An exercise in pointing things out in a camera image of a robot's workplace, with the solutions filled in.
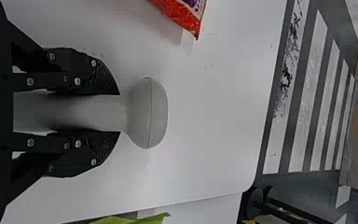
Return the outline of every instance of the orange package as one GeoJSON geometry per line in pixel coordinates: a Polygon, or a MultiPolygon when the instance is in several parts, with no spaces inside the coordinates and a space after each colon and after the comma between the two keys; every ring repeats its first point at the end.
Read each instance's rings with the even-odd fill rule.
{"type": "Polygon", "coordinates": [[[171,20],[187,29],[197,39],[207,0],[150,0],[171,20]]]}

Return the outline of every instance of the floor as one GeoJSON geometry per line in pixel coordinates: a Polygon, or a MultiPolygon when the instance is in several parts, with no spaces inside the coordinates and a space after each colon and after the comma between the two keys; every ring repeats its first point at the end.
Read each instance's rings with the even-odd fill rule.
{"type": "Polygon", "coordinates": [[[338,184],[357,59],[357,0],[287,1],[255,184],[333,223],[358,223],[338,184]]]}

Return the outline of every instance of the green object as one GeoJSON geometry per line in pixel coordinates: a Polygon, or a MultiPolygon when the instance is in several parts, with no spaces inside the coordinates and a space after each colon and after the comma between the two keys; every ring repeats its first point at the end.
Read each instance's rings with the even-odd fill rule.
{"type": "Polygon", "coordinates": [[[146,217],[139,220],[130,220],[121,217],[106,217],[101,220],[91,222],[90,224],[161,224],[165,217],[169,217],[170,214],[163,213],[153,217],[146,217]]]}

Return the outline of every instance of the white cylindrical object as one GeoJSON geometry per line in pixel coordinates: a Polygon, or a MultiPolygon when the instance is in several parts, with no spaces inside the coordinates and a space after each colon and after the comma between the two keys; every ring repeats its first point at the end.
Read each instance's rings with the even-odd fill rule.
{"type": "Polygon", "coordinates": [[[162,141],[167,121],[167,93],[150,77],[122,96],[60,96],[45,91],[14,94],[16,132],[120,131],[137,146],[151,148],[162,141]]]}

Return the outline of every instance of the white table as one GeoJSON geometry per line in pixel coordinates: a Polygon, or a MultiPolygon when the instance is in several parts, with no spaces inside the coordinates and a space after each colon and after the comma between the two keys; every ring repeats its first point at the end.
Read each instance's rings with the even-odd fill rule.
{"type": "Polygon", "coordinates": [[[3,223],[61,223],[246,191],[255,179],[285,1],[210,0],[199,41],[146,0],[4,0],[44,48],[100,58],[127,91],[153,77],[169,96],[163,142],[122,134],[99,168],[42,178],[3,223]]]}

